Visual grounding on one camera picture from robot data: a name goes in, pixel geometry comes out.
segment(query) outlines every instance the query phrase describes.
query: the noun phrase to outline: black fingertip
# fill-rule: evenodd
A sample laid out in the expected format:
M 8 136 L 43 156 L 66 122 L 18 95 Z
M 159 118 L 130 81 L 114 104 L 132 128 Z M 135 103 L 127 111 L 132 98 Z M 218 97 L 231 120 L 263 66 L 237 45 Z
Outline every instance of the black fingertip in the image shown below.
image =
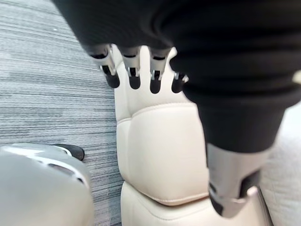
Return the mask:
M 150 81 L 150 91 L 153 94 L 159 93 L 161 89 L 161 80 L 151 80 Z
M 108 82 L 108 85 L 115 89 L 117 87 L 119 87 L 120 85 L 120 80 L 119 80 L 119 76 L 118 74 L 116 73 L 115 75 L 107 75 L 105 76 L 107 82 Z
M 138 89 L 141 85 L 140 77 L 129 77 L 129 81 L 132 89 Z

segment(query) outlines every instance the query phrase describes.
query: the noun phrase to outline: carpet floor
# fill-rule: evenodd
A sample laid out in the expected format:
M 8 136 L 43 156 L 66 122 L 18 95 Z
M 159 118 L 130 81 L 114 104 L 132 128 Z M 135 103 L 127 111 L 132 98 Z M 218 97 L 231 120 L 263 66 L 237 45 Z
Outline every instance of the carpet floor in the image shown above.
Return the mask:
M 95 225 L 120 226 L 114 93 L 49 0 L 0 1 L 0 145 L 86 150 Z

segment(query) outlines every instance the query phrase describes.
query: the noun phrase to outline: seat cushion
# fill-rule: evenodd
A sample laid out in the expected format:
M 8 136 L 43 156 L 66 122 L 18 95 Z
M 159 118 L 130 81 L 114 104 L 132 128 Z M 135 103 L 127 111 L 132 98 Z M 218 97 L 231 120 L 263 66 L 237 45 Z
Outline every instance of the seat cushion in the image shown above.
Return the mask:
M 150 92 L 150 55 L 141 49 L 141 87 L 129 86 L 124 65 L 115 89 L 117 152 L 122 177 L 141 193 L 165 205 L 207 197 L 208 171 L 198 111 L 183 93 L 171 91 L 166 66 L 161 91 Z
M 123 226 L 270 226 L 261 201 L 255 196 L 234 218 L 220 217 L 210 200 L 177 207 L 159 204 L 124 182 L 121 192 Z

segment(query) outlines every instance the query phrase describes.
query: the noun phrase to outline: black fabric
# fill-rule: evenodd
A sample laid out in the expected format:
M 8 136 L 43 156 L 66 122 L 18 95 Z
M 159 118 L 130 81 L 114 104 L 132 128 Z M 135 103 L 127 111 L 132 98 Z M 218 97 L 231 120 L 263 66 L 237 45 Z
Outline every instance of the black fabric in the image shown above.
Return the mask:
M 177 48 L 206 141 L 236 152 L 270 147 L 301 98 L 299 0 L 54 0 L 89 54 L 115 43 Z M 159 86 L 152 92 L 159 91 Z

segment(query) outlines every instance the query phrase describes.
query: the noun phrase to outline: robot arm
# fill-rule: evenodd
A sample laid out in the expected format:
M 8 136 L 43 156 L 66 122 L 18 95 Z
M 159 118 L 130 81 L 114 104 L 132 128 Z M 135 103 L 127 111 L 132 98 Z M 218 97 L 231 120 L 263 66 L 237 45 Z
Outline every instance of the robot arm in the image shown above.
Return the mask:
M 111 43 L 133 89 L 140 86 L 139 47 L 149 46 L 152 93 L 160 90 L 170 48 L 177 48 L 171 89 L 183 88 L 198 106 L 215 210 L 236 215 L 256 191 L 286 108 L 301 98 L 292 81 L 301 61 L 299 1 L 53 2 L 113 88 L 119 78 Z

